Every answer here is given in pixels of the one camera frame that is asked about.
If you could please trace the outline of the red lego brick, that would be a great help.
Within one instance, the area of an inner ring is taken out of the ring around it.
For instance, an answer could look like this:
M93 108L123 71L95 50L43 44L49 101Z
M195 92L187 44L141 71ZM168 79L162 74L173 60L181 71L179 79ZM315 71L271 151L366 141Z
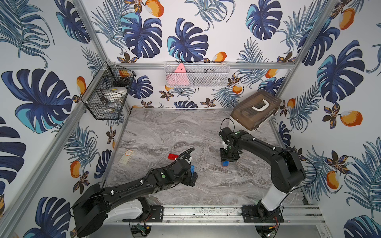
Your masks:
M168 155L168 159L169 160L172 160L172 161L176 161L177 159L178 159L178 155L176 155L176 154L169 154Z

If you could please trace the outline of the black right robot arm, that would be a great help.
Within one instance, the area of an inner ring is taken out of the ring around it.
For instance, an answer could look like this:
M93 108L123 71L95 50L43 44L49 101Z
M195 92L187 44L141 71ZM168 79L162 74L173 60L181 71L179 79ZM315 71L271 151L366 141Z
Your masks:
M228 127L219 132L224 147L220 149L222 162L234 162L244 152L250 152L270 165L272 185L259 201L261 212L275 211L285 197L305 178L303 165L294 151L270 145L244 130L231 131Z

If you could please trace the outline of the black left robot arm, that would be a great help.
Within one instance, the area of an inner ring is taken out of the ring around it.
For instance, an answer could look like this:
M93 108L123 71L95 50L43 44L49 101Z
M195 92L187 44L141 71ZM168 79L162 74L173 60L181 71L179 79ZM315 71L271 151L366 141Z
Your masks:
M144 177L128 183L104 188L92 185L72 206L77 236L83 238L99 230L107 214L122 204L178 184L195 186L197 179L197 172L192 171L187 160L181 159L150 169Z

